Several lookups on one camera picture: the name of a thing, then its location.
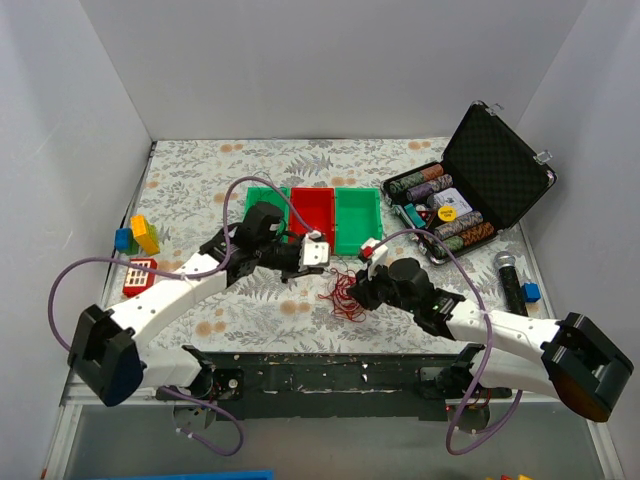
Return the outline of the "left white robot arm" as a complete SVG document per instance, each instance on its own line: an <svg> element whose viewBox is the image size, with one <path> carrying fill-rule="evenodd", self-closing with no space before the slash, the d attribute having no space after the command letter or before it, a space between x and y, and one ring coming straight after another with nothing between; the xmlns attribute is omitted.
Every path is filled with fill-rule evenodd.
<svg viewBox="0 0 640 480"><path fill-rule="evenodd" d="M193 346L155 350L161 331L208 297L221 293L258 267L278 271L282 281L323 272L330 245L308 229L283 241L277 206L258 202L231 231L219 231L170 279L162 280L106 310L96 305L80 315L68 364L107 407L144 387L174 387L193 400L215 388L210 360Z"/></svg>

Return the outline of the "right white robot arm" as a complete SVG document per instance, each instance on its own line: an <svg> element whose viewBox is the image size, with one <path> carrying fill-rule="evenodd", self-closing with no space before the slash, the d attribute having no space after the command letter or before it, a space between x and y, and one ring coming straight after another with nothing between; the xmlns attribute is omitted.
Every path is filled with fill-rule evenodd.
<svg viewBox="0 0 640 480"><path fill-rule="evenodd" d="M348 294L366 310L385 304L412 314L435 337L482 344L489 361L474 360L452 373L454 389L475 397L484 389L509 388L562 401L594 422L609 420L634 366L588 317L563 320L483 312L464 296L433 286L415 259L365 268Z"/></svg>

